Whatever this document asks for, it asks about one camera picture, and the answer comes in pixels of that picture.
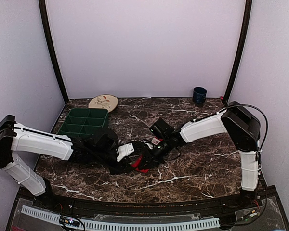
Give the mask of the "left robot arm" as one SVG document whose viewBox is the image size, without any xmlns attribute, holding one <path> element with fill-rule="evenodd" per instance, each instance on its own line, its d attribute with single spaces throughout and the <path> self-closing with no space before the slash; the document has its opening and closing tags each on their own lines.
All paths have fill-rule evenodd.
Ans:
<svg viewBox="0 0 289 231">
<path fill-rule="evenodd" d="M 111 174 L 129 173 L 133 167 L 128 156 L 135 151 L 132 143 L 120 145 L 118 136 L 109 128 L 99 128 L 91 135 L 70 137 L 51 134 L 24 126 L 7 115 L 0 122 L 0 169 L 24 186 L 48 210 L 58 206 L 50 183 L 37 175 L 18 155 L 29 152 L 64 161 L 86 164 L 98 162 Z"/>
</svg>

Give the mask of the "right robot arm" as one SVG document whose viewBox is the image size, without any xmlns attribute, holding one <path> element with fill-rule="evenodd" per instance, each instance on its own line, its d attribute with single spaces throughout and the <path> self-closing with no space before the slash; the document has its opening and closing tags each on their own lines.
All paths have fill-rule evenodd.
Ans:
<svg viewBox="0 0 289 231">
<path fill-rule="evenodd" d="M 164 162 L 164 157 L 177 149 L 196 140 L 227 133 L 241 158 L 241 189 L 244 191 L 236 199 L 236 205 L 246 209 L 255 200 L 253 193 L 258 185 L 258 173 L 261 170 L 261 152 L 265 137 L 261 137 L 259 119 L 248 111 L 250 105 L 231 102 L 226 108 L 200 119 L 193 119 L 174 129 L 163 119 L 156 121 L 151 132 L 160 142 L 150 149 L 143 145 L 138 170 L 148 170 Z"/>
</svg>

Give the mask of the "green plastic divider tray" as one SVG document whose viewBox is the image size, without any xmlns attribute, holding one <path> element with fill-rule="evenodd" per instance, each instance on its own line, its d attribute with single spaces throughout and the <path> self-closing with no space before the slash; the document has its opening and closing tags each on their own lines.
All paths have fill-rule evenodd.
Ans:
<svg viewBox="0 0 289 231">
<path fill-rule="evenodd" d="M 100 128 L 108 127 L 108 110 L 103 108 L 73 108 L 67 114 L 58 135 L 86 138 Z"/>
</svg>

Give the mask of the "red Santa Christmas sock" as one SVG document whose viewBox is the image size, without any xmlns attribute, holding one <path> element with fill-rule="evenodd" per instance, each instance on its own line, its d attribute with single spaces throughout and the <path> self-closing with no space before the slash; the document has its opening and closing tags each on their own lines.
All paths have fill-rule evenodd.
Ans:
<svg viewBox="0 0 289 231">
<path fill-rule="evenodd" d="M 160 162 L 153 156 L 153 148 L 155 145 L 147 140 L 132 142 L 134 152 L 131 154 L 138 156 L 131 165 L 136 171 L 147 173 L 150 169 L 157 167 Z"/>
</svg>

